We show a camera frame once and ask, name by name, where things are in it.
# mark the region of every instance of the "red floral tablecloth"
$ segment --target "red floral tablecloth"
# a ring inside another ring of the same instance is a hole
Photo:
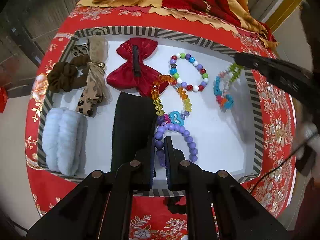
[[[265,49],[254,33],[239,28],[216,27],[173,16],[145,13],[143,8],[90,8],[77,7],[65,20],[53,38],[32,88],[28,105],[25,148],[27,171],[31,191],[40,216],[48,212],[68,194],[76,184],[43,170],[37,164],[37,134],[44,96],[48,87],[46,75],[66,48],[76,30],[99,26],[136,25],[190,33],[221,43],[240,52],[275,58]],[[278,166],[288,155],[294,135],[294,115],[289,95],[267,83],[260,73],[253,71],[257,84],[262,119],[264,123],[264,149],[262,172],[265,174]],[[294,159],[266,177],[255,189],[254,197],[275,217],[287,206],[294,177]],[[243,183],[250,190],[258,178]],[[163,204],[161,197],[134,197],[130,238],[136,239],[184,239],[187,234],[186,215],[173,215]]]

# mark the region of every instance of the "brown scrunchie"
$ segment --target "brown scrunchie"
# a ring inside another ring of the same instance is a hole
[[[48,89],[53,93],[59,93],[60,89],[70,92],[72,89],[86,86],[89,72],[88,61],[90,61],[89,55],[80,55],[74,57],[70,63],[57,62],[53,70],[48,74]],[[78,73],[77,67],[83,67],[80,77],[76,77]]]

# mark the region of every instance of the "black fabric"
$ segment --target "black fabric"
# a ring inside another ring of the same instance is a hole
[[[146,147],[156,118],[151,98],[120,94],[112,131],[111,171],[134,160],[137,150]]]

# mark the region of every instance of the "red bow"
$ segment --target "red bow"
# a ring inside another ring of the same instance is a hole
[[[157,45],[157,41],[146,38],[131,38],[122,43],[116,51],[127,62],[108,75],[107,83],[119,89],[136,87],[140,95],[151,97],[152,83],[161,73],[144,65],[143,60],[152,54]],[[168,82],[162,83],[159,87],[159,93],[167,85]]]

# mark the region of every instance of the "blue heart charm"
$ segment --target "blue heart charm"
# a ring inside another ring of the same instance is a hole
[[[184,121],[180,117],[180,113],[178,111],[173,111],[169,114],[169,118],[172,123],[178,124],[180,126],[184,125]]]

